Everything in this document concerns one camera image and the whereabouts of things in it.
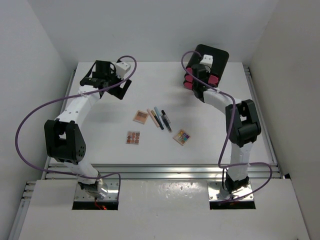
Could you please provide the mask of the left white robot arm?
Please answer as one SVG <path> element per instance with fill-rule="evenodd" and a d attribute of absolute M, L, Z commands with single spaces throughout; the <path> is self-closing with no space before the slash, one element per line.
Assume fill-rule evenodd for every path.
<path fill-rule="evenodd" d="M 91 108 L 104 93 L 122 100 L 131 84 L 125 75 L 129 63 L 97 60 L 79 83 L 78 96 L 54 120 L 44 124 L 47 155 L 64 164 L 77 176 L 78 185 L 90 196 L 100 198 L 106 192 L 100 173 L 85 160 L 86 143 L 81 126 Z"/>

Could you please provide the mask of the black drawer cabinet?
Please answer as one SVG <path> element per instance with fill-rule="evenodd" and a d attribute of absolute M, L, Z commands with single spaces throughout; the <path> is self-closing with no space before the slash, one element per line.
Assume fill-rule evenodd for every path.
<path fill-rule="evenodd" d="M 219 85 L 230 56 L 229 53 L 225 50 L 221 50 L 221 49 L 214 48 L 204 44 L 197 45 L 195 48 L 195 51 L 198 53 L 192 54 L 188 64 L 186 65 L 186 70 L 187 68 L 192 68 L 192 65 L 200 64 L 200 61 L 202 60 L 203 55 L 211 55 L 213 56 L 213 64 L 211 67 L 208 67 L 208 66 L 205 66 L 205 67 L 206 67 L 206 70 L 209 72 L 209 75 L 215 75 L 216 77 L 219 78 L 219 82 L 218 82 L 218 85 Z"/>

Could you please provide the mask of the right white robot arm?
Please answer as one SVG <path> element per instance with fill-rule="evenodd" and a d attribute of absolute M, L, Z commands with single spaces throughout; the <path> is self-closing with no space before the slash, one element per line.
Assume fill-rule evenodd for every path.
<path fill-rule="evenodd" d="M 192 91 L 196 98 L 225 115 L 227 136 L 221 152 L 225 151 L 227 143 L 230 142 L 231 154 L 222 189 L 231 194 L 249 183 L 251 149 L 262 129 L 253 100 L 240 100 L 215 88 L 215 84 L 209 81 L 207 68 L 200 63 L 190 68 L 193 78 Z"/>

